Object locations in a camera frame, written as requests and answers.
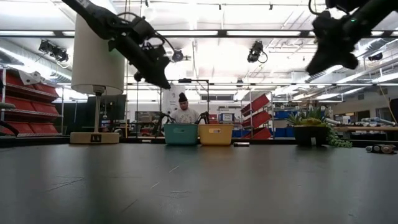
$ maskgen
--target black table surface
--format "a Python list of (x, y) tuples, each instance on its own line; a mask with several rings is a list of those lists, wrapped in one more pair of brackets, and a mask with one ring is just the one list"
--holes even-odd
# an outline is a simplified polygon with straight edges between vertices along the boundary
[(0, 223), (398, 223), (396, 169), (361, 148), (0, 149)]

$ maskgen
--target potted plant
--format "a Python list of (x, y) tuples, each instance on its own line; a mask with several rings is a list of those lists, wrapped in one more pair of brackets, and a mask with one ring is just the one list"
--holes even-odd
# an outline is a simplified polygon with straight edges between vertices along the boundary
[(337, 132), (326, 123), (320, 108), (312, 108), (304, 113), (290, 114), (288, 124), (293, 126), (294, 138), (298, 145), (311, 146), (329, 144), (337, 147), (352, 147), (352, 143), (338, 138)]

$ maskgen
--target yellow bin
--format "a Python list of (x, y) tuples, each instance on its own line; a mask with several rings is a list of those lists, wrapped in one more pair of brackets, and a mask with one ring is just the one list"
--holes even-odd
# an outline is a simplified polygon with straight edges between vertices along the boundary
[(204, 146), (231, 144), (233, 124), (199, 124), (200, 143)]

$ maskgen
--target white lamp shade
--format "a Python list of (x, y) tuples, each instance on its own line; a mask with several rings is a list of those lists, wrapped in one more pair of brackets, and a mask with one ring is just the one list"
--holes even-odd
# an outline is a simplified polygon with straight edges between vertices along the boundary
[(79, 15), (76, 17), (73, 48), (72, 89), (95, 94), (93, 86), (105, 86), (107, 95), (123, 93), (124, 57), (108, 51), (108, 41), (100, 39)]

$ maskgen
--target white shirt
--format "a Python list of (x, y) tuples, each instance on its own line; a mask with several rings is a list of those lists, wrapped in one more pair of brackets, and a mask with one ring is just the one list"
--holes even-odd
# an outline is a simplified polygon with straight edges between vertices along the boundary
[(179, 108), (170, 116), (175, 119), (177, 123), (194, 123), (199, 118), (199, 113), (190, 108), (185, 111)]

